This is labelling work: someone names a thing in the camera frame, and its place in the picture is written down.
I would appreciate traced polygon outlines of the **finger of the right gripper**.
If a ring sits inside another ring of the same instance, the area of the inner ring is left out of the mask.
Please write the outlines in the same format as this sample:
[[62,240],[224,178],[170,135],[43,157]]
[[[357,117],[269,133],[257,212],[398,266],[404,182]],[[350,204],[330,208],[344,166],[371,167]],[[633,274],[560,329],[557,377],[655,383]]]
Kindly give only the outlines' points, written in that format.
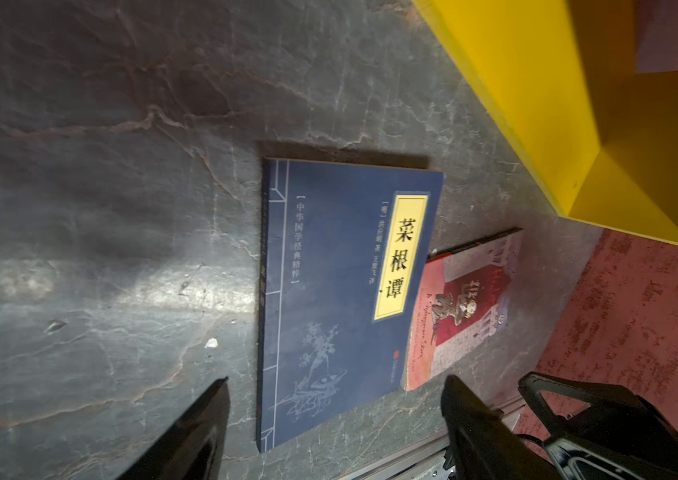
[[615,384],[529,373],[518,383],[564,479],[678,479],[678,432],[647,400]]

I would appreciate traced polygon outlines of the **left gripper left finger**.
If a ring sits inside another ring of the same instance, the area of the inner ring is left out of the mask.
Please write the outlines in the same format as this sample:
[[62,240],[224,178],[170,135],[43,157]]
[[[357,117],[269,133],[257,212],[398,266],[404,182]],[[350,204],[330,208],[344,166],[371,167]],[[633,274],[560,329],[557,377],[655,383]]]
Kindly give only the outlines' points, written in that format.
[[217,479],[229,412],[228,379],[220,378],[119,479]]

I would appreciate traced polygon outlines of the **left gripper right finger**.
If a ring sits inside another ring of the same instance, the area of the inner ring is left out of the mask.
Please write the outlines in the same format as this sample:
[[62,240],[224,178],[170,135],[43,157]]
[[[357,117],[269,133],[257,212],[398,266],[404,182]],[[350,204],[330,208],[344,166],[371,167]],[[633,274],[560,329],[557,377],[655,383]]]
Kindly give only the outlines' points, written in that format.
[[553,479],[552,465],[529,450],[457,376],[440,400],[458,479]]

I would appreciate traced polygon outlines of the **blue book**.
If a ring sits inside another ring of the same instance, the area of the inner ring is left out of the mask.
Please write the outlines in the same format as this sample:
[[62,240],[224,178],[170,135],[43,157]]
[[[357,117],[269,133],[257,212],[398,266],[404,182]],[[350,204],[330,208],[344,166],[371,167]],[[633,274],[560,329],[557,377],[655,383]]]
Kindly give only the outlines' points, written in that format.
[[440,172],[263,162],[257,447],[400,387]]

